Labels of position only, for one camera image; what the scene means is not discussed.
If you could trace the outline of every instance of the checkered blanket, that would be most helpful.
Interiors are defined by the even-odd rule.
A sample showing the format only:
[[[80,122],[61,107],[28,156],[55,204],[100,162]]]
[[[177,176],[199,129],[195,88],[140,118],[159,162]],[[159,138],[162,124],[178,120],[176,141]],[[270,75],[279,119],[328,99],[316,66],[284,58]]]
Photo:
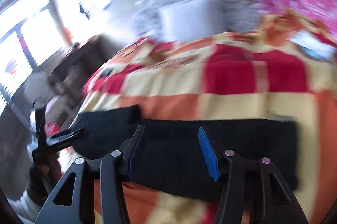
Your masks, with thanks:
[[[146,119],[290,116],[299,132],[299,187],[294,193],[310,223],[316,224],[337,198],[337,76],[334,61],[312,59],[288,41],[298,30],[335,46],[322,23],[290,9],[284,15],[265,16],[258,29],[247,34],[227,32],[190,43],[139,39],[92,75],[80,112],[138,104]],[[100,77],[108,67],[111,74]],[[134,183],[125,183],[123,189],[132,224],[214,221],[217,203]]]

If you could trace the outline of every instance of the black towel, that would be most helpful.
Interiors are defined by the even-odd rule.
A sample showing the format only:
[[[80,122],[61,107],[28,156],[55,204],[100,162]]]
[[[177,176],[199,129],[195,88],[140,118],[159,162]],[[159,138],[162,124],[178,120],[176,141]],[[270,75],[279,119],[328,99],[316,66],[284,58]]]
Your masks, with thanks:
[[[222,185],[214,182],[198,143],[198,129],[208,126],[215,139],[243,158],[270,158],[290,188],[295,176],[297,134],[294,122],[265,119],[165,121],[141,120],[132,106],[107,112],[83,113],[72,129],[84,127],[75,150],[89,159],[101,158],[145,125],[146,143],[132,181],[174,195],[219,200]]]

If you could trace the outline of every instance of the hand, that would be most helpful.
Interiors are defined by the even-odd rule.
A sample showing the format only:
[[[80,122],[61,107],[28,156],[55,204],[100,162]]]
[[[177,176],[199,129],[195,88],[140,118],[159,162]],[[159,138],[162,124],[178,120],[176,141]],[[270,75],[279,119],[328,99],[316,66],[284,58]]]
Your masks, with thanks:
[[[51,171],[55,181],[58,181],[61,178],[61,167],[57,161],[57,155],[51,155],[48,161],[49,166],[32,164],[29,168],[29,181],[26,186],[26,192],[29,198],[41,207],[48,198],[42,176],[47,176]]]

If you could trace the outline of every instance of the person's arm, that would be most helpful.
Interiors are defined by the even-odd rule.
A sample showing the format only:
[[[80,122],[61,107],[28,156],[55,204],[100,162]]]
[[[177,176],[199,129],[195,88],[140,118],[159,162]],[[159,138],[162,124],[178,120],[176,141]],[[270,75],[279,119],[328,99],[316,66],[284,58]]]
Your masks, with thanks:
[[[33,224],[41,210],[41,207],[29,198],[26,191],[19,200],[9,199],[8,202],[24,224]]]
[[[57,160],[55,166],[56,179],[59,180],[61,176],[60,165]],[[32,164],[29,169],[29,181],[26,190],[23,192],[19,200],[8,200],[14,211],[20,217],[24,224],[33,224],[48,198],[47,191],[42,181],[42,175],[47,174],[50,168],[47,165],[36,166]]]

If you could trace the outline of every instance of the white pillow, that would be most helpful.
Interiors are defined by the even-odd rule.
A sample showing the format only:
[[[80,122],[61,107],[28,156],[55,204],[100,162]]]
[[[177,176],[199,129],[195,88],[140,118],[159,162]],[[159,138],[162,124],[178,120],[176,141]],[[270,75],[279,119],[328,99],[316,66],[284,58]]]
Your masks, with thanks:
[[[185,0],[159,9],[165,41],[188,42],[226,31],[220,0]]]

